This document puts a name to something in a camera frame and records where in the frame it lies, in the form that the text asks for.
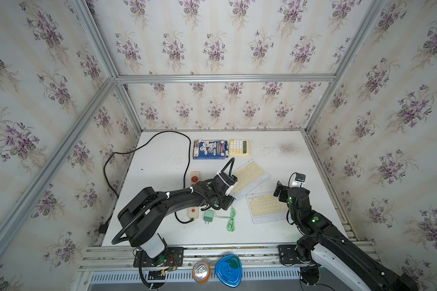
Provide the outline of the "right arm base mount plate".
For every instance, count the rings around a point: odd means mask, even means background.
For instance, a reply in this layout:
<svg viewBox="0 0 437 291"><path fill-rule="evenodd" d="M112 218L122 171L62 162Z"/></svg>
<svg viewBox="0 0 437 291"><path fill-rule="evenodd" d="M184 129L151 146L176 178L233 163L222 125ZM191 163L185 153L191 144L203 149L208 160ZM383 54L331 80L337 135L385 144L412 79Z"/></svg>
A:
<svg viewBox="0 0 437 291"><path fill-rule="evenodd" d="M280 244L277 246L279 252L279 262L284 266L293 266L302 261L298 257L296 244Z"/></svg>

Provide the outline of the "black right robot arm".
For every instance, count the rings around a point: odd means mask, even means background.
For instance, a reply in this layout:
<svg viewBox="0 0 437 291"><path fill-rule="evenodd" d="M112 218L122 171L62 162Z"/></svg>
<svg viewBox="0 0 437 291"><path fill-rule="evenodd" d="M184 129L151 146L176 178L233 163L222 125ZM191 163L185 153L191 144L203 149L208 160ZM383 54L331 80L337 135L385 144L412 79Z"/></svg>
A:
<svg viewBox="0 0 437 291"><path fill-rule="evenodd" d="M408 274L398 275L367 255L310 204L310 191L277 182L275 197L287 206L291 224L301 233L294 252L299 261L316 263L353 291L417 291Z"/></svg>

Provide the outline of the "green charger plug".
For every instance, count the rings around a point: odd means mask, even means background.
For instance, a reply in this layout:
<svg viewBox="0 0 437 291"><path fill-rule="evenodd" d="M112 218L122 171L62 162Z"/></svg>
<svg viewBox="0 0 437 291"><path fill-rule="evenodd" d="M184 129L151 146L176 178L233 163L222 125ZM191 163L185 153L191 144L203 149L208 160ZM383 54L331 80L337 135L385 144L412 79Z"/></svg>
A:
<svg viewBox="0 0 437 291"><path fill-rule="evenodd" d="M215 216L215 212L213 210L206 210L204 212L203 220L206 224L212 223Z"/></svg>

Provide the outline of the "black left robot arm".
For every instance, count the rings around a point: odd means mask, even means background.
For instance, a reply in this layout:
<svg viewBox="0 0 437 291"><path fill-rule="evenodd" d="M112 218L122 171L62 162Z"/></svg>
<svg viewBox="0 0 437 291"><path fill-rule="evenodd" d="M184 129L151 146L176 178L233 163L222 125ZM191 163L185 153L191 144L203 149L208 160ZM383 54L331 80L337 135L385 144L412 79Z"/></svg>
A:
<svg viewBox="0 0 437 291"><path fill-rule="evenodd" d="M234 201L231 193L237 182L235 175L217 172L211 179L180 190L156 192L152 187L146 187L119 212L117 218L121 230L111 244L127 241L131 247L144 251L151 259L162 257L168 248L157 233L163 219L190 207L199 207L202 211L228 210Z"/></svg>

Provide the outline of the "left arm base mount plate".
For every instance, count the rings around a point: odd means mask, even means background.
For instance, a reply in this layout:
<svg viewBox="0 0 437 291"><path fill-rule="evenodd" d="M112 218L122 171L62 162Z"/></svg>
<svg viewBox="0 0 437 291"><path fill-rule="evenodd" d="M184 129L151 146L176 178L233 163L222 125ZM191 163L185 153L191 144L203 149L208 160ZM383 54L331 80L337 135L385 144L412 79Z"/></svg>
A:
<svg viewBox="0 0 437 291"><path fill-rule="evenodd" d="M167 247L161 254L155 258L149 257L141 248L136 248L134 267L142 263L144 267L181 267L184 257L183 247Z"/></svg>

